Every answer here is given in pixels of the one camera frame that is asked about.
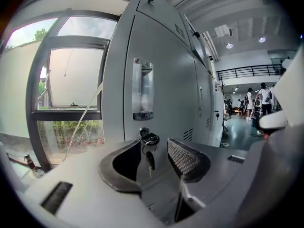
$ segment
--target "sky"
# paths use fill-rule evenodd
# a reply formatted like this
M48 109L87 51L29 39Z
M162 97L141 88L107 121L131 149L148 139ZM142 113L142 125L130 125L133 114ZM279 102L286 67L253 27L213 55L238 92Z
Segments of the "sky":
M47 19L22 27L12 33L7 45L13 47L31 42L37 30L48 31L56 19ZM117 22L102 18L70 17L59 31L59 36L80 35L110 39Z
M47 19L17 29L11 34L7 45L17 47L24 43L31 42L35 39L34 35L37 30L44 28L48 31L55 21L56 19Z

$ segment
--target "key ring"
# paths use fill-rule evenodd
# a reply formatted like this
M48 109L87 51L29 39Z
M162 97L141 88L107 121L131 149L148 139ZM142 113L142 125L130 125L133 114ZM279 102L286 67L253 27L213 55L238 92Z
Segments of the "key ring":
M147 153L145 153L145 152L143 151L144 147L145 147L147 144L153 143L153 142L154 142L154 141L148 141L147 143L145 143L145 144L143 145L143 147L142 147L142 153L143 153L144 155L147 154ZM155 149L154 149L151 153L154 153L154 152L156 151L156 148L157 148L157 145L155 145Z

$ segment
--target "tree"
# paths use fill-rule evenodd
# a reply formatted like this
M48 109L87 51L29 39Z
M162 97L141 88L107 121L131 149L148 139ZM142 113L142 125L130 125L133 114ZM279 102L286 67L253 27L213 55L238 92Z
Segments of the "tree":
M44 83L42 80L39 81L39 86L38 86L38 95L40 96L42 92L44 91Z
M42 40L44 38L44 36L46 36L47 32L46 30L43 28L42 30L37 30L35 33L35 40Z
M8 51L10 51L10 50L12 50L12 49L13 49L13 46L8 45L8 46L6 46L6 47L4 48L3 52L8 52Z

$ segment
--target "balcony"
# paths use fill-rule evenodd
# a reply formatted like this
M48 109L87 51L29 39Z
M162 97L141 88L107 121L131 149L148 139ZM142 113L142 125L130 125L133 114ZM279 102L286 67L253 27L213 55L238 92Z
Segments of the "balcony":
M236 67L217 71L217 76L226 85L275 82L281 68L281 64Z

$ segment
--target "locker vent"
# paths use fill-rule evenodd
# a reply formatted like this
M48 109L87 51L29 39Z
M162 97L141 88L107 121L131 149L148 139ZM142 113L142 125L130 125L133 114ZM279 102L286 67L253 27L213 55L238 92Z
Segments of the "locker vent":
M207 122L206 122L206 128L210 127L210 117L207 118Z
M184 140L191 141L192 140L192 133L193 133L193 128L184 132Z
M230 160L232 162L243 164L245 158L239 157L239 156L235 156L235 155L231 155L230 157L228 157L228 160Z
M186 39L184 31L177 24L174 24L174 25L175 25L176 32L179 33L184 39Z

